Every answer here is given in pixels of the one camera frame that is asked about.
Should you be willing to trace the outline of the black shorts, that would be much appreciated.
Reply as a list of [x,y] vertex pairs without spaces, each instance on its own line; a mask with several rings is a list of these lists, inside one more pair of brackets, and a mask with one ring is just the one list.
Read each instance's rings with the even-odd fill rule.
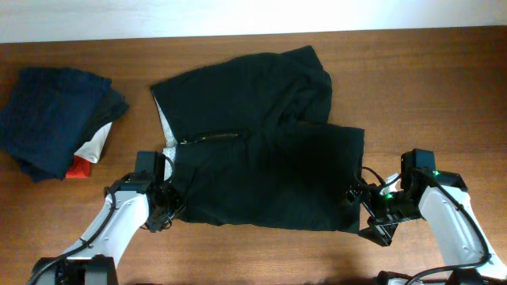
[[333,87],[314,48],[244,55],[151,87],[175,145],[181,220],[354,234],[347,199],[364,131],[328,120]]

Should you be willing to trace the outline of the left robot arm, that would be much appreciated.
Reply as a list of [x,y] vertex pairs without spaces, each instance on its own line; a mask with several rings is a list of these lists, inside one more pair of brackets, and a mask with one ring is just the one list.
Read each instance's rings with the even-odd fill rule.
[[168,230],[185,208],[165,177],[173,161],[140,151],[135,170],[104,188],[105,203],[85,233],[62,254],[40,258],[28,284],[118,284],[116,268],[139,229]]

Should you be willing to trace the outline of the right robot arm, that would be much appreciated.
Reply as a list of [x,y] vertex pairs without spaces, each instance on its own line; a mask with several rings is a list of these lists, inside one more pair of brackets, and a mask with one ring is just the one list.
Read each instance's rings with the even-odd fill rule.
[[[359,236],[389,246],[398,225],[424,219],[438,244],[444,266],[415,275],[380,272],[378,284],[504,284],[506,266],[495,253],[471,206],[468,187],[458,173],[439,170],[432,151],[414,149],[401,156],[401,171],[378,184],[367,184],[354,173],[348,193],[369,213]],[[433,275],[446,272],[436,280]]]

